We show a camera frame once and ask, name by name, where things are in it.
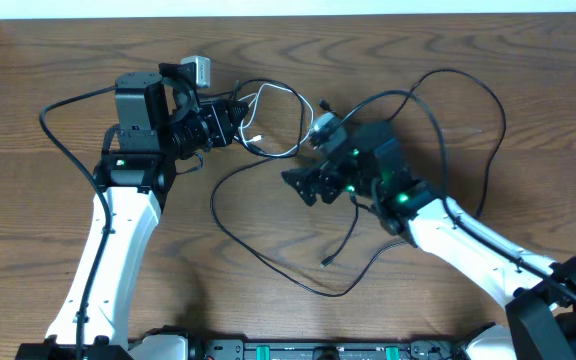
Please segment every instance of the green led light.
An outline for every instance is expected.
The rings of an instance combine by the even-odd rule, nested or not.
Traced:
[[[397,196],[397,201],[398,201],[400,204],[405,203],[406,201],[408,201],[408,199],[410,199],[410,198],[408,197],[408,195],[406,195],[406,194],[404,194],[404,193],[401,193],[401,194],[399,194],[399,195]]]

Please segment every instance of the cable connector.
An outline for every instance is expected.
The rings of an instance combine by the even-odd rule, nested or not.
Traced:
[[[328,112],[332,112],[332,107],[330,107],[330,103],[324,99],[319,99],[319,107]]]
[[[259,146],[255,145],[255,144],[246,144],[249,148],[251,148],[253,151],[256,151],[258,154],[265,154],[266,152],[263,151]]]
[[[319,264],[319,267],[323,269],[323,268],[325,268],[326,266],[330,265],[333,260],[335,260],[335,257],[332,256],[332,255],[330,255],[330,256],[328,256],[327,258],[325,258],[325,259],[323,259],[323,260],[321,261],[321,264]]]

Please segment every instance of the black cable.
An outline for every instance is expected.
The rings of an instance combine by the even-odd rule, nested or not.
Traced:
[[[189,174],[191,172],[195,172],[195,171],[199,171],[201,169],[204,168],[204,157],[197,151],[192,153],[197,159],[199,159],[199,165],[191,167],[188,170],[185,171],[181,171],[181,172],[177,172],[176,175],[184,175],[184,174]]]
[[[574,303],[576,303],[576,294],[573,291],[571,291],[567,287],[561,285],[559,282],[555,281],[554,279],[552,279],[547,274],[534,268],[532,265],[527,264],[523,260],[523,258],[521,258],[521,257],[515,258],[514,256],[507,254],[502,249],[497,248],[495,245],[491,244],[488,240],[486,240],[485,238],[483,238],[482,236],[480,236],[479,234],[475,233],[473,230],[468,228],[468,226],[466,226],[461,221],[461,218],[459,216],[455,216],[450,211],[450,208],[449,208],[448,202],[447,202],[448,160],[447,160],[447,155],[446,155],[447,154],[446,143],[445,143],[443,135],[441,133],[441,127],[439,126],[439,122],[435,118],[435,115],[432,113],[432,111],[430,110],[428,105],[426,103],[424,103],[423,101],[421,101],[421,99],[419,99],[415,94],[410,93],[410,92],[406,92],[406,91],[402,91],[402,90],[384,91],[380,94],[373,95],[373,96],[369,97],[368,99],[362,101],[348,115],[346,115],[346,118],[349,118],[350,116],[356,114],[357,111],[359,111],[362,107],[368,105],[370,102],[375,101],[375,100],[382,98],[382,97],[385,97],[385,96],[389,96],[389,95],[408,96],[408,97],[412,98],[413,100],[415,100],[417,105],[419,105],[419,107],[421,107],[426,112],[428,119],[432,123],[432,126],[435,129],[435,133],[437,134],[437,141],[439,143],[439,154],[441,157],[441,175],[442,175],[442,182],[441,182],[441,189],[440,189],[441,201],[442,201],[442,205],[444,207],[446,214],[450,217],[450,219],[453,221],[453,223],[456,226],[459,226],[459,228],[461,228],[466,234],[470,235],[473,239],[479,241],[481,244],[483,244],[484,246],[486,246],[487,248],[489,248],[490,250],[492,250],[496,254],[502,256],[503,258],[505,258],[506,260],[510,261],[511,263],[517,265],[518,267],[523,268],[524,270],[528,271],[529,273],[539,277],[541,280],[543,280],[549,286],[557,289],[557,291],[561,292],[562,294],[564,294],[565,296],[570,298]]]
[[[236,237],[233,233],[231,233],[228,229],[226,229],[226,227],[221,223],[221,221],[219,220],[219,217],[217,216],[217,212],[215,210],[215,195],[217,194],[217,190],[219,190],[219,187],[226,181],[228,180],[230,177],[232,177],[233,175],[240,173],[242,171],[254,168],[255,166],[261,165],[261,164],[265,164],[269,161],[273,161],[274,159],[269,158],[269,159],[263,159],[263,160],[259,160],[257,162],[254,162],[252,164],[248,164],[248,165],[244,165],[242,167],[239,167],[237,169],[235,169],[234,171],[230,172],[229,174],[227,174],[226,176],[224,176],[221,180],[219,180],[219,182],[217,182],[217,185],[215,185],[215,188],[212,190],[212,195],[210,196],[210,213],[212,214],[212,218],[215,221],[215,224],[217,225],[217,227],[219,227],[219,229],[221,231],[223,231],[226,235],[228,235],[231,239],[233,239],[235,242],[237,242],[239,245],[243,246],[246,250],[248,250],[252,255],[254,255],[259,261],[261,261],[264,265],[266,265],[267,267],[269,267],[270,269],[272,269],[273,271],[275,271],[277,274],[283,276],[284,278],[288,279],[290,282],[292,282],[293,284],[301,287],[302,289],[309,291],[313,294],[316,295],[320,295],[320,296],[325,296],[325,297],[341,297],[344,296],[346,294],[348,294],[360,281],[361,279],[363,279],[364,275],[366,275],[366,273],[368,272],[368,270],[370,269],[370,267],[372,266],[372,264],[379,258],[379,256],[381,256],[381,254],[383,254],[384,252],[386,252],[389,249],[392,249],[394,247],[400,246],[400,245],[404,245],[404,244],[408,244],[408,242],[406,241],[398,241],[398,242],[394,242],[390,245],[385,246],[384,248],[382,248],[381,250],[379,250],[373,257],[372,259],[370,259],[370,262],[368,262],[368,264],[366,265],[366,267],[362,270],[362,272],[359,274],[359,276],[355,279],[355,281],[353,281],[353,283],[343,292],[340,293],[336,293],[336,294],[329,294],[329,293],[324,293],[315,289],[312,289],[304,284],[302,284],[301,282],[293,279],[292,277],[290,277],[290,275],[286,274],[285,272],[277,269],[276,267],[274,267],[272,264],[270,264],[268,261],[266,261],[266,259],[264,259],[264,255],[259,253],[257,250],[253,249],[252,247],[250,247],[248,244],[246,244],[245,242],[243,242],[241,239],[239,239],[238,237]]]
[[[319,98],[318,105],[323,111],[330,112],[340,119],[343,118],[343,116],[340,116],[335,110],[333,110],[332,106],[330,106],[330,103],[328,101],[326,101],[325,99]],[[358,123],[358,122],[352,121],[352,120],[350,120],[348,123],[353,125],[353,126],[361,126],[361,123]]]
[[[301,115],[299,117],[299,136],[297,136],[297,144],[295,146],[295,150],[288,153],[288,154],[285,154],[285,155],[274,155],[274,154],[268,154],[265,151],[259,151],[259,150],[257,150],[257,149],[259,149],[259,147],[257,147],[257,149],[255,149],[255,148],[251,147],[249,144],[247,144],[245,141],[241,141],[239,143],[244,148],[246,148],[246,150],[248,150],[251,154],[261,156],[261,157],[275,158],[275,159],[287,159],[287,158],[292,158],[292,157],[297,156],[297,154],[299,153],[299,150],[301,148],[301,140],[303,138],[302,133],[304,130],[304,122],[305,122],[305,114],[306,114],[306,108],[304,106],[304,101],[299,96],[299,93],[297,93],[297,91],[295,91],[295,89],[291,88],[287,84],[282,83],[281,81],[272,80],[272,79],[265,79],[265,78],[250,79],[250,80],[244,81],[243,83],[237,82],[237,84],[235,85],[235,89],[233,90],[230,98],[231,99],[237,99],[237,93],[239,92],[239,90],[242,87],[244,87],[245,85],[253,83],[253,82],[267,82],[267,83],[271,83],[274,85],[282,86],[282,87],[290,90],[290,92],[292,92],[297,97],[297,100],[299,100],[299,104],[301,105]]]
[[[463,72],[461,70],[456,70],[456,69],[446,68],[446,69],[437,69],[437,70],[430,71],[430,72],[426,73],[424,76],[422,76],[421,79],[419,79],[419,81],[417,81],[417,83],[410,88],[410,92],[414,93],[415,90],[417,89],[417,87],[419,85],[421,85],[421,83],[430,75],[442,73],[442,72],[450,72],[450,73],[463,75],[463,76],[469,78],[470,80],[474,81],[475,83],[477,83],[477,85],[481,86],[484,90],[486,90],[486,92],[488,92],[488,94],[490,94],[490,96],[495,100],[495,102],[497,103],[497,106],[499,107],[499,112],[501,113],[501,124],[502,124],[501,134],[499,135],[499,140],[497,140],[497,143],[495,144],[495,146],[491,150],[490,155],[488,156],[488,160],[486,160],[486,166],[484,168],[483,190],[481,193],[481,199],[479,200],[479,205],[477,206],[477,210],[475,211],[475,216],[474,216],[475,219],[478,219],[481,216],[481,213],[484,211],[484,205],[486,203],[486,197],[488,195],[488,182],[489,182],[489,177],[490,177],[490,166],[492,164],[493,159],[495,158],[495,155],[497,155],[499,148],[501,147],[501,143],[504,141],[504,137],[506,136],[506,125],[507,125],[506,124],[506,110],[504,110],[504,106],[501,104],[501,100],[499,100],[497,95],[495,95],[495,93],[492,91],[492,89],[490,89],[488,87],[488,85],[484,84],[483,81],[477,79],[476,77],[474,77],[474,76],[472,76],[466,72]],[[406,96],[406,98],[401,103],[401,105],[399,105],[399,108],[397,109],[397,111],[395,111],[385,121],[391,121],[392,119],[394,119],[401,112],[401,110],[404,108],[404,106],[406,106],[408,99],[410,99],[410,97]]]
[[[101,144],[101,155],[110,154],[110,145],[115,138],[115,134],[119,132],[119,124],[115,124],[106,130],[104,134],[104,142]]]
[[[86,285],[84,286],[83,293],[81,295],[81,303],[79,305],[79,311],[77,312],[77,331],[76,331],[76,338],[75,338],[75,353],[77,359],[83,358],[83,327],[86,321],[86,307],[88,306],[88,297],[90,296],[90,291],[92,289],[92,284],[95,279],[95,274],[97,273],[97,269],[99,268],[99,263],[101,262],[101,256],[103,255],[104,248],[106,247],[106,242],[108,241],[108,235],[110,234],[110,229],[112,226],[112,216],[110,216],[110,207],[108,206],[108,202],[104,197],[103,192],[95,183],[95,179],[92,177],[92,174],[86,169],[86,167],[73,155],[57,138],[52,134],[52,132],[48,129],[46,125],[46,113],[52,109],[58,108],[63,105],[68,105],[75,101],[87,99],[96,95],[100,95],[103,93],[114,91],[117,88],[116,85],[110,86],[104,89],[100,89],[97,91],[93,91],[87,94],[75,96],[74,98],[70,98],[67,100],[62,100],[52,105],[46,106],[41,113],[39,114],[39,125],[41,125],[41,129],[44,131],[46,136],[52,141],[55,146],[61,150],[64,155],[73,164],[81,171],[81,173],[86,177],[86,180],[90,183],[92,188],[95,190],[99,201],[101,202],[101,206],[104,209],[104,216],[106,218],[106,223],[104,224],[101,241],[99,242],[99,248],[97,249],[97,254],[95,255],[95,259],[92,262],[90,267],[90,274],[88,275],[88,279],[86,280]]]
[[[367,205],[364,205],[364,204],[362,204],[362,203],[357,202],[357,198],[356,198],[356,197],[352,196],[352,197],[350,198],[350,201],[351,201],[353,204],[355,204],[355,206],[358,206],[360,209],[364,209],[364,210],[368,211],[369,213],[371,213],[371,214],[379,217],[378,214],[375,212],[375,210],[372,209],[372,208],[370,208],[370,206],[367,206]]]
[[[344,241],[341,242],[341,245],[339,246],[337,251],[335,251],[332,255],[327,256],[325,259],[321,261],[319,267],[321,267],[322,269],[330,265],[335,260],[335,258],[341,253],[341,251],[346,246],[346,243],[348,243],[348,239],[350,239],[350,237],[352,236],[352,232],[355,230],[355,225],[357,225],[357,221],[359,220],[359,204],[357,203],[357,199],[353,201],[353,198],[355,198],[355,194],[351,192],[350,201],[355,205],[355,217],[353,218],[352,223],[350,224],[350,230],[348,230],[348,233],[346,234]]]

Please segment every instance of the white cable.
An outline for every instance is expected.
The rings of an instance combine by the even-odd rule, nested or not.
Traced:
[[[252,122],[255,120],[255,115],[257,114],[257,106],[259,105],[259,102],[261,101],[261,100],[259,100],[261,97],[261,91],[263,90],[263,88],[265,86],[270,86],[270,87],[273,87],[275,89],[279,89],[279,90],[283,90],[283,91],[287,91],[287,92],[292,93],[291,90],[286,89],[282,86],[278,86],[278,85],[271,84],[271,83],[264,83],[259,87],[259,90],[257,90],[256,93],[246,95],[246,96],[239,99],[239,101],[242,101],[242,100],[245,100],[245,99],[252,97],[253,99],[250,101],[248,106],[251,106],[254,104],[253,109],[252,109],[252,115],[250,115],[250,120],[248,121],[248,123],[244,125],[244,121],[242,121],[241,124],[239,125],[239,134],[240,134],[239,137],[241,138],[241,141],[244,142],[245,144],[247,144],[249,142],[255,142],[255,141],[261,140],[260,135],[257,135],[255,137],[253,137],[252,139],[247,140],[246,136],[244,135],[244,129],[249,127],[252,124]],[[310,106],[310,103],[308,102],[308,100],[306,100],[306,98],[304,98],[301,94],[297,94],[297,95],[299,95],[301,100],[308,106],[308,109],[310,110],[310,123],[308,124],[308,132],[306,132],[306,135],[299,142],[299,144],[303,144],[304,141],[306,141],[310,137],[310,133],[312,132],[312,123],[313,123],[314,118],[315,118],[315,113],[312,109],[312,106]],[[283,152],[281,154],[269,154],[269,155],[284,156],[284,155],[290,154],[291,152],[295,151],[296,149],[297,149],[297,145],[294,145],[292,148],[290,148],[290,150],[288,150],[286,152]]]

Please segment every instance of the wooden table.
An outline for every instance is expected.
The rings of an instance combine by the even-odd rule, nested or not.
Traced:
[[[0,358],[43,338],[70,287],[91,218],[93,191],[43,135],[38,112],[122,73],[192,54],[212,59],[211,91],[270,77],[313,103],[325,97],[339,112],[378,91],[408,88],[432,69],[476,75],[508,113],[483,221],[556,259],[576,254],[576,15],[1,21]],[[457,75],[429,79],[419,95],[449,140],[450,193],[472,211],[499,134],[498,110]],[[381,119],[398,104],[381,101],[361,119]],[[262,108],[251,134],[263,133],[261,145],[269,149],[287,149],[297,132],[296,103],[270,90]],[[117,122],[114,99],[60,108],[48,121],[92,168],[104,130]],[[394,128],[413,167],[437,181],[435,135],[422,112],[407,107]],[[144,257],[131,336],[164,324],[250,338],[459,336],[505,322],[502,309],[463,275],[409,247],[385,254],[342,298],[314,296],[274,274],[220,232],[209,212],[218,179],[254,160],[232,146],[209,153],[203,171],[177,178]],[[279,175],[295,165],[276,161],[225,184],[221,217],[298,278],[342,290],[392,239],[362,214],[347,249],[319,269],[353,208],[345,198],[304,206]]]

